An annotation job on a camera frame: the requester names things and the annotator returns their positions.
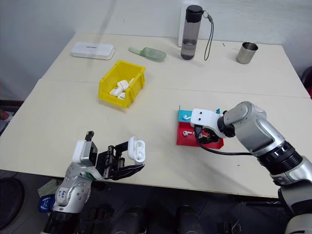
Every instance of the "gray water bottle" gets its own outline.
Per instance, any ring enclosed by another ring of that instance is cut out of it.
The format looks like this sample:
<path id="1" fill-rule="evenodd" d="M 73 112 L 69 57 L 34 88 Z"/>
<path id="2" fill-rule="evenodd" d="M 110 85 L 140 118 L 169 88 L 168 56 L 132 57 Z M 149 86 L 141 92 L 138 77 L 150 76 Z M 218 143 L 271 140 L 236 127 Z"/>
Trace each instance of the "gray water bottle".
<path id="1" fill-rule="evenodd" d="M 195 55 L 201 16 L 203 8 L 197 5 L 190 5 L 186 8 L 181 56 L 190 60 Z"/>

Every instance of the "white wall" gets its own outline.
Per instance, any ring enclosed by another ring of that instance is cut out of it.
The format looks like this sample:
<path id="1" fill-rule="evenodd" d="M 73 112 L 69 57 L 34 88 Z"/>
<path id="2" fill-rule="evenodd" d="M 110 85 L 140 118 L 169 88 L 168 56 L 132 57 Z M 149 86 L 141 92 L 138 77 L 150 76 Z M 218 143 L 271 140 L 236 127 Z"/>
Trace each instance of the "white wall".
<path id="1" fill-rule="evenodd" d="M 182 0 L 0 0 L 1 98 L 25 99 L 75 32 L 177 38 Z M 216 40 L 283 44 L 312 65 L 312 0 L 201 0 Z M 209 24 L 202 22 L 200 38 Z"/>

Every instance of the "yellow bin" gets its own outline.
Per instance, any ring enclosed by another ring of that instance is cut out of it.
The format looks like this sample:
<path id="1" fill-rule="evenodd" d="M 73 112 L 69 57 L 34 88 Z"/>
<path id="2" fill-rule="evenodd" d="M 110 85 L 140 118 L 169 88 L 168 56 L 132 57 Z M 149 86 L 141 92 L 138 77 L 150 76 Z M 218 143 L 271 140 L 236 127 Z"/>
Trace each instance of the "yellow bin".
<path id="1" fill-rule="evenodd" d="M 100 80 L 98 87 L 98 98 L 112 104 L 127 108 L 135 100 L 137 94 L 144 87 L 145 67 L 119 60 L 111 70 Z M 125 91 L 125 100 L 109 95 L 109 92 L 117 87 L 121 80 L 134 81 Z"/>

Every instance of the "metal cup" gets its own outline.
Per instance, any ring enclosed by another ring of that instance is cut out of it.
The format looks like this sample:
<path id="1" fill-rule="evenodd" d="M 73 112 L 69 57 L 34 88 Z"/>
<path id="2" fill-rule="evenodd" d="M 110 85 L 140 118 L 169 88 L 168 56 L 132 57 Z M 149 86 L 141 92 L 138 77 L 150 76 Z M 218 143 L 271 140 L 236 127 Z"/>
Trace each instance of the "metal cup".
<path id="1" fill-rule="evenodd" d="M 236 60 L 239 63 L 247 64 L 252 60 L 255 52 L 258 50 L 258 46 L 255 43 L 252 42 L 244 42 L 242 44 L 242 47 L 240 48 L 240 51 L 238 52 L 238 55 L 236 57 Z"/>

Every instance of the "cable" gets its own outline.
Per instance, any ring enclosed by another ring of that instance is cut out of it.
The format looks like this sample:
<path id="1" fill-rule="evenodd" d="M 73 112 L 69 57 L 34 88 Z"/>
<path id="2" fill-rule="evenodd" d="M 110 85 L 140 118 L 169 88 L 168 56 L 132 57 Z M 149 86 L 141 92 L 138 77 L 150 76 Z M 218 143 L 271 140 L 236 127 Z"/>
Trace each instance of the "cable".
<path id="1" fill-rule="evenodd" d="M 221 151 L 217 151 L 217 150 L 212 150 L 212 149 L 209 149 L 209 148 L 206 148 L 205 146 L 203 146 L 200 142 L 199 142 L 199 139 L 196 137 L 196 141 L 198 143 L 198 145 L 200 146 L 200 148 L 210 152 L 210 153 L 214 153 L 214 154 L 217 154 L 217 155 L 230 155 L 230 156 L 234 156 L 234 155 L 252 155 L 251 153 L 229 153 L 229 152 L 221 152 Z"/>
<path id="2" fill-rule="evenodd" d="M 207 17 L 205 17 L 205 18 L 207 18 L 211 24 L 210 34 L 209 34 L 209 38 L 208 38 L 208 42 L 207 42 L 207 46 L 206 46 L 205 54 L 204 54 L 204 60 L 207 61 L 207 59 L 209 58 L 209 54 L 210 54 L 211 43 L 212 43 L 213 37 L 214 37 L 215 25 L 214 25 L 213 18 L 211 17 L 211 15 L 208 14 L 208 12 L 207 12 Z"/>
<path id="3" fill-rule="evenodd" d="M 241 206 L 240 206 L 240 214 L 239 214 L 239 218 L 238 220 L 236 221 L 236 223 L 232 226 L 232 229 L 231 229 L 231 233 L 233 233 L 233 230 L 234 228 L 237 226 L 238 222 L 240 221 L 241 217 L 242 217 L 242 213 L 243 213 L 243 203 L 241 203 Z"/>

